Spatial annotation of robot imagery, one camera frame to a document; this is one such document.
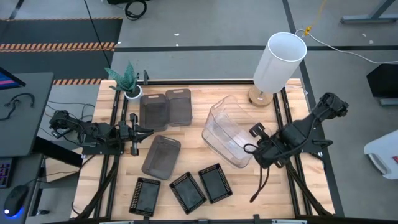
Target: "orange striped tape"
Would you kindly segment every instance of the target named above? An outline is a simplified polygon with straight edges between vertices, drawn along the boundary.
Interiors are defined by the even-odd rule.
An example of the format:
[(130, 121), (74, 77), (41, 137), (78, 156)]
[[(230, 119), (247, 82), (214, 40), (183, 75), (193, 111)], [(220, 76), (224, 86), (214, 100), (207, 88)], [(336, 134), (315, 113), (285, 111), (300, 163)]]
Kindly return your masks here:
[(53, 85), (99, 85), (104, 78), (72, 78), (54, 80)]
[(0, 52), (73, 52), (73, 51), (114, 51), (116, 43), (43, 43), (43, 44), (0, 44)]
[[(122, 17), (93, 18), (93, 20), (105, 20), (105, 19), (123, 19), (123, 18)], [(76, 21), (76, 20), (90, 20), (90, 18), (0, 19), (0, 21)]]

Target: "gray floor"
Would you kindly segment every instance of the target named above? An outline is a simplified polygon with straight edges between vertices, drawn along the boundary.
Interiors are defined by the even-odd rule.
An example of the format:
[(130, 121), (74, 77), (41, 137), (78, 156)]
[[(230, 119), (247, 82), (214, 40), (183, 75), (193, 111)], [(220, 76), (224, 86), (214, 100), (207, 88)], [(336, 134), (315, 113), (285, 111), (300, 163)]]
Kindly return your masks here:
[[(341, 16), (367, 14), (381, 1), (328, 1), (311, 33), (331, 45), (398, 45), (398, 24), (339, 23)], [(7, 18), (16, 2), (3, 0), (0, 18)], [(124, 17), (122, 9), (106, 1), (87, 2), (93, 17)], [(316, 18), (321, 0), (289, 0), (289, 4), (296, 28), (303, 29)], [(398, 1), (387, 12), (398, 13)], [(82, 17), (88, 15), (81, 0), (25, 0), (17, 15), (17, 18)], [(152, 0), (142, 19), (123, 20), (118, 47), (265, 45), (272, 34), (283, 31), (288, 32), (289, 26), (279, 0)], [(309, 37), (305, 42), (318, 45)], [(398, 60), (398, 51), (357, 53), (377, 61)], [(130, 60), (138, 72), (146, 69), (151, 78), (251, 78), (260, 56), (261, 51), (255, 50), (117, 52), (112, 68), (123, 72)], [(316, 99), (332, 91), (350, 104), (346, 117), (323, 125), (326, 137), (335, 142), (330, 147), (330, 156), (345, 215), (398, 220), (398, 181), (384, 179), (363, 154), (366, 143), (398, 129), (398, 108), (381, 108), (366, 81), (366, 75), (377, 65), (329, 51), (309, 52), (305, 63), (313, 88), (311, 94)], [(301, 76), (300, 70), (294, 74), (294, 77)], [(60, 102), (95, 103), (97, 91), (95, 86), (55, 86), (50, 98)], [(81, 113), (81, 106), (54, 105), (54, 108), (67, 109), (77, 116)], [(47, 122), (44, 118), (43, 128)], [(74, 191), (54, 191), (67, 199), (54, 205), (46, 199), (54, 192), (46, 192), (40, 208), (52, 207), (53, 217), (66, 220)], [(33, 217), (28, 223), (39, 222), (37, 219), (40, 217)]]

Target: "monitor screen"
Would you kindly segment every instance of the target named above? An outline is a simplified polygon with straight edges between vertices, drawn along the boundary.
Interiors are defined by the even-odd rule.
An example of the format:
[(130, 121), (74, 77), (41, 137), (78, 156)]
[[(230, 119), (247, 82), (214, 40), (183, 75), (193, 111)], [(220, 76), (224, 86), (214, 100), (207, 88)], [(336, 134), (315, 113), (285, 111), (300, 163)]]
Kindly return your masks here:
[(22, 86), (25, 86), (24, 82), (0, 67), (0, 90), (17, 88)]

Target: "potted plant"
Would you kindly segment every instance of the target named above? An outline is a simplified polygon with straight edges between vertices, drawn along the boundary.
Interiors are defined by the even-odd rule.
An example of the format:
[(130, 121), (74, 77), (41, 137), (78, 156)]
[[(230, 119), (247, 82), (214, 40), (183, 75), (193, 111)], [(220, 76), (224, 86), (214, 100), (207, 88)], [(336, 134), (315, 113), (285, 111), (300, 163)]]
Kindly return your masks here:
[(116, 87), (110, 86), (111, 89), (124, 91), (124, 96), (126, 96), (130, 102), (139, 102), (139, 98), (142, 96), (142, 88), (137, 85), (139, 74), (135, 74), (130, 62), (124, 72), (124, 76), (119, 75), (110, 68), (105, 68), (105, 70), (118, 84)]

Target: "black floor mat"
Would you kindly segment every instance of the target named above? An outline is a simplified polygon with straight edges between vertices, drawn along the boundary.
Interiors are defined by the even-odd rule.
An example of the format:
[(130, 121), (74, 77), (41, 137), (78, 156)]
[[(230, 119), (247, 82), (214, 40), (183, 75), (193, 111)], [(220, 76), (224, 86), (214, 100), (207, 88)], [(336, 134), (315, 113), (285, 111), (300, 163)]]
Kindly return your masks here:
[[(111, 63), (122, 19), (93, 22)], [(0, 21), (0, 34), (0, 64), (11, 73), (53, 72), (55, 80), (108, 78), (104, 68), (109, 65), (89, 19)]]

